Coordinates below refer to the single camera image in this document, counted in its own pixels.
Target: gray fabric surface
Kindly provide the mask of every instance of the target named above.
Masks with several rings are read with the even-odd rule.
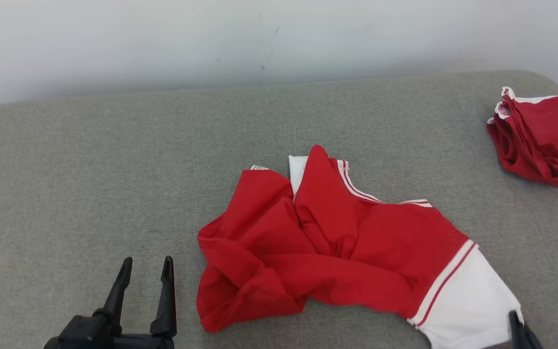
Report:
[[[71,316],[91,314],[129,255],[122,326],[146,333],[167,254],[178,348],[427,348],[397,316],[314,301],[218,334],[199,324],[197,231],[226,208],[241,170],[287,176],[288,155],[319,143],[350,161],[364,192],[429,199],[558,349],[558,188],[499,165],[485,122],[502,86],[558,94],[540,75],[498,71],[0,106],[0,348],[41,348]]]

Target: folded red shirt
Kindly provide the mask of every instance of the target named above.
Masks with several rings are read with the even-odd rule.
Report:
[[[558,95],[516,97],[504,87],[487,130],[505,170],[558,186]]]
[[[520,313],[518,300],[428,201],[388,204],[363,193],[348,163],[321,146],[290,157],[290,173],[244,171],[226,211],[200,230],[206,331],[299,313],[312,298],[399,314],[436,348],[511,338],[507,314]]]

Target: clothing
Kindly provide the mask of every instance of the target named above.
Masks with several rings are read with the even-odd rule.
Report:
[[[507,314],[520,313],[518,300],[428,201],[383,203],[321,146],[290,157],[290,176],[243,172],[226,212],[200,230],[207,331],[302,312],[313,298],[399,314],[435,349],[510,340]]]
[[[509,87],[501,95],[487,130],[503,168],[558,186],[558,95],[520,98]]]

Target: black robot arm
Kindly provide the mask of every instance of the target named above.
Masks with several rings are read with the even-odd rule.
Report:
[[[122,334],[122,302],[132,269],[133,258],[128,257],[122,263],[104,307],[96,309],[91,317],[74,316],[64,331],[51,338],[44,349],[173,349],[172,337],[177,333],[173,259],[165,257],[161,298],[156,320],[150,325],[150,334]]]

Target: garment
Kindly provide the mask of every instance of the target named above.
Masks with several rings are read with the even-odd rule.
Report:
[[[507,314],[520,313],[518,300],[428,201],[379,201],[321,146],[289,160],[290,180],[243,172],[226,212],[200,230],[207,331],[302,312],[313,298],[399,314],[435,349],[510,340]]]
[[[558,186],[558,95],[520,98],[509,87],[501,95],[487,130],[503,168]]]

